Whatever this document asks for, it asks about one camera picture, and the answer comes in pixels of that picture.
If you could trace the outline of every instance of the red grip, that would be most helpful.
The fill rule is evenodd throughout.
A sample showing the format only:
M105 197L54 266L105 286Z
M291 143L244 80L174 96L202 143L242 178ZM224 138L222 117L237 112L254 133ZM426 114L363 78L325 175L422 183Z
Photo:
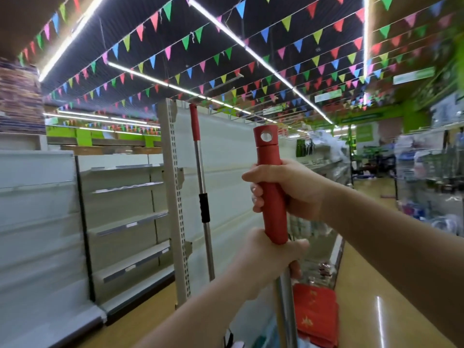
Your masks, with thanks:
M198 111L195 104L190 104L190 122L192 123L192 134L194 141L200 141L200 124L198 123Z
M259 126L253 129L258 153L258 165L281 165L278 132L276 125ZM264 206L264 229L275 244L288 241L285 193L278 183L262 182Z

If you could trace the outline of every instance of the empty shelf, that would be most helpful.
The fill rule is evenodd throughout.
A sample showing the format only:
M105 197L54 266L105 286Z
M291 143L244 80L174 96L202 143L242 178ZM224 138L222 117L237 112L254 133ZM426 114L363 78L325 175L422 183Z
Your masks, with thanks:
M111 222L109 224L106 224L100 227L91 228L87 232L89 234L99 236L99 237L106 236L107 234L123 231L127 228L141 225L143 223L156 220L157 218L161 218L166 215L167 215L167 210L163 210L160 212L153 212L153 213L149 213L146 215L137 215L134 217L126 218L121 221Z
M117 192L126 189L134 189L134 188L141 188L141 187L150 187L150 186L157 186L159 184L163 184L164 182L147 182L142 184L134 184L131 186L122 186L122 187L115 187L115 188L107 188L107 189L98 189L92 194L100 194L100 193L109 193L109 192Z
M162 254L169 251L169 249L169 240L166 240L163 243L157 244L151 248L148 248L147 250L141 251L136 255L128 257L119 263L115 263L106 269L102 269L94 273L94 276L96 279L102 281L103 283L108 283L115 278L118 278L119 276L123 276L126 272L135 269L137 266L141 266L150 260L160 257Z
M92 167L88 172L128 170L128 169L135 169L135 168L153 168L153 167L160 167L160 166L163 166L163 164L123 165L123 166L114 166L114 167Z
M172 280L174 276L174 265L170 265L165 269L159 270L154 275L137 283L133 287L111 298L100 307L107 312L108 315L113 315L119 309L122 309L131 302L137 300L144 294L150 292L158 286L161 286L165 281Z

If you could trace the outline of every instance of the black grip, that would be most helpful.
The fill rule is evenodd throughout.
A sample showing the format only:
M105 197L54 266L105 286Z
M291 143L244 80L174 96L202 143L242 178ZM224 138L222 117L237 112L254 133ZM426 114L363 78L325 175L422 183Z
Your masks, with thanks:
M198 196L200 197L201 222L205 224L210 221L208 193L198 194Z

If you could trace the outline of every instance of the left hand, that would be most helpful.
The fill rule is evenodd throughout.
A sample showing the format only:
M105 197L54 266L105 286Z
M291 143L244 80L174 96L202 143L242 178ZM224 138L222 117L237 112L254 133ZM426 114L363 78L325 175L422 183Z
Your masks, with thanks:
M292 278L301 277L298 259L303 257L310 243L307 239L273 244L264 229L253 228L247 235L231 264L242 283L249 285L248 298L254 299L259 292L279 277L290 264Z

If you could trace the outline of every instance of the shelf unit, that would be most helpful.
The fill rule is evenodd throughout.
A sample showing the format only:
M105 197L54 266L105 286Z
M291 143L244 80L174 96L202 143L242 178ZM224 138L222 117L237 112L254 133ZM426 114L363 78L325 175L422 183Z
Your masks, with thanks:
M96 303L118 315L147 289L172 280L163 158L83 155L76 162Z
M57 347L106 320L90 300L72 152L0 151L0 210L0 347Z

